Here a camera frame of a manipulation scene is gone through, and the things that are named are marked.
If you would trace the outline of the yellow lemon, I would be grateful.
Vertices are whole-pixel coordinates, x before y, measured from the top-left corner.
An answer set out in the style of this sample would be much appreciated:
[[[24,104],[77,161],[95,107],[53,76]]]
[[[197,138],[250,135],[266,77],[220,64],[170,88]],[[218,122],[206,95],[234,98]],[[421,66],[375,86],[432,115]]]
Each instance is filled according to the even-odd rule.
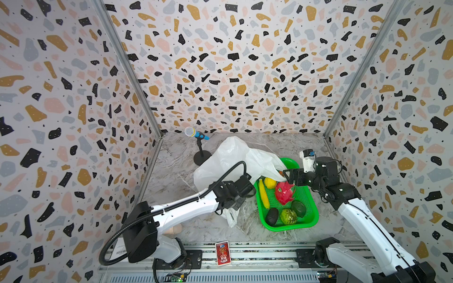
[[[265,178],[264,185],[267,189],[275,189],[277,186],[277,181],[271,178]]]

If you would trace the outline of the dark brown avocado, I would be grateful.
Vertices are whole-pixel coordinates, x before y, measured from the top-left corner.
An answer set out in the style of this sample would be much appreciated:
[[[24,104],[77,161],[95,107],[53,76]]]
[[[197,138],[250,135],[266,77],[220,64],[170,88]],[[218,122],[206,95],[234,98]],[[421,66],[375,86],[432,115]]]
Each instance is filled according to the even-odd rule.
[[[277,221],[279,220],[279,211],[276,208],[271,208],[266,217],[265,217],[265,222],[269,226],[275,226]]]

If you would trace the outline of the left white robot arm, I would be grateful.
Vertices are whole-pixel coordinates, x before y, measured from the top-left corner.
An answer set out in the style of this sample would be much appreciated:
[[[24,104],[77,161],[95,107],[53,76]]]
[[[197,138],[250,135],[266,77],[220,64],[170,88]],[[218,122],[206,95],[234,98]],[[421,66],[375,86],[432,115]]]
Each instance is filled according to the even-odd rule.
[[[146,201],[135,206],[124,222],[122,233],[127,260],[137,263],[149,257],[160,259],[174,269],[183,264],[187,252],[178,238],[164,232],[197,216],[238,210],[247,198],[256,194],[248,174],[236,181],[214,182],[205,190],[171,204],[152,208]]]

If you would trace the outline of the yellow banana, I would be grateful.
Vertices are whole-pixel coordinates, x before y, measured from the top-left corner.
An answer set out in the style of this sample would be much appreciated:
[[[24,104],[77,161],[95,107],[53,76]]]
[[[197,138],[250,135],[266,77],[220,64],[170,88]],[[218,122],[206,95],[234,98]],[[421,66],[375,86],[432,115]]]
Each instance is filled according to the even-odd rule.
[[[270,209],[270,202],[269,202],[269,199],[267,196],[267,192],[266,192],[266,188],[264,186],[263,179],[259,179],[259,181],[258,181],[258,190],[259,190],[259,194],[260,194],[260,198],[261,198],[263,206],[265,207],[265,209]]]

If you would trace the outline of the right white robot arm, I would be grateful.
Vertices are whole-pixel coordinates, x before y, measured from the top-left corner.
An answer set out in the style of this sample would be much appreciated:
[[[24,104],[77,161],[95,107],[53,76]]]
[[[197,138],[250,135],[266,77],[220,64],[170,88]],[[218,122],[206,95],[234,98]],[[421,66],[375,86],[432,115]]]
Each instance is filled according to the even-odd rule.
[[[339,161],[327,156],[315,158],[312,171],[283,171],[288,183],[308,186],[351,224],[374,256],[370,261],[330,237],[316,242],[315,263],[337,265],[363,283],[432,283],[435,270],[419,262],[394,240],[379,223],[357,189],[340,181]]]

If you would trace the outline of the white plastic bag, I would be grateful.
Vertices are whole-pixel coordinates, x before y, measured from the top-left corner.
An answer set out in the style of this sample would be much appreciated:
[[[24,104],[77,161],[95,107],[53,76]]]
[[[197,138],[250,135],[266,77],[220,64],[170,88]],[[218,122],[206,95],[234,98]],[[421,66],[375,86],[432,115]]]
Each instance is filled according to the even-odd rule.
[[[236,181],[244,172],[251,176],[252,184],[262,177],[277,182],[286,181],[280,173],[287,168],[276,154],[249,147],[239,137],[232,136],[226,138],[214,154],[195,170],[193,174],[195,187],[203,191],[241,161],[245,162],[247,168],[239,165],[225,177],[225,181]]]

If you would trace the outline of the red dragon fruit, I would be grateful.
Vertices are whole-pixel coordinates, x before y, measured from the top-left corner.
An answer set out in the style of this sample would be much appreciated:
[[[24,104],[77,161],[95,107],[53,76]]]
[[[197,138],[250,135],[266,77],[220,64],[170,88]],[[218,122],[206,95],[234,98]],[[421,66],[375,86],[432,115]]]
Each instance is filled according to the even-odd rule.
[[[288,182],[278,182],[275,188],[275,196],[281,205],[286,205],[294,200],[294,185]]]

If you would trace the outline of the green custard apple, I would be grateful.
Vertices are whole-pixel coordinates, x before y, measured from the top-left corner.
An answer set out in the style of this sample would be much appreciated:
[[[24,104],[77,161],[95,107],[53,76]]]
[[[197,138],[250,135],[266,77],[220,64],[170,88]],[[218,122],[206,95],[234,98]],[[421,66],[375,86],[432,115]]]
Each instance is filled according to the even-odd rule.
[[[296,224],[297,218],[297,213],[292,209],[283,209],[280,213],[280,220],[284,225]]]

